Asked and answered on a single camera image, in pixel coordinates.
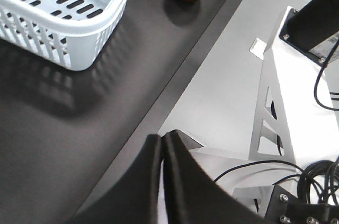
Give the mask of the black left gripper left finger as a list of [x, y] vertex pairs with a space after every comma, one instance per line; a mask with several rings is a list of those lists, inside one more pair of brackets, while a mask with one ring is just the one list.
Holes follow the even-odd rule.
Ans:
[[156, 223], [161, 162], [161, 137], [148, 135], [116, 185], [67, 223]]

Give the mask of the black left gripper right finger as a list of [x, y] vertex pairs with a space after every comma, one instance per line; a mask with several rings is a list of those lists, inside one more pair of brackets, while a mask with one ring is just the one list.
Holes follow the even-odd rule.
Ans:
[[179, 130], [162, 136], [168, 223], [264, 223], [207, 175], [182, 138]]

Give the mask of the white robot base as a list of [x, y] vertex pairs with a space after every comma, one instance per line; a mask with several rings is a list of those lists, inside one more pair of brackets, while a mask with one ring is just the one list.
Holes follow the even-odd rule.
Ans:
[[188, 135], [206, 162], [221, 158], [236, 199], [259, 202], [258, 214], [274, 223], [338, 220], [338, 126], [323, 77], [327, 61], [314, 62], [291, 42], [299, 12], [288, 7], [264, 52], [247, 155], [232, 150], [236, 136], [208, 125]]

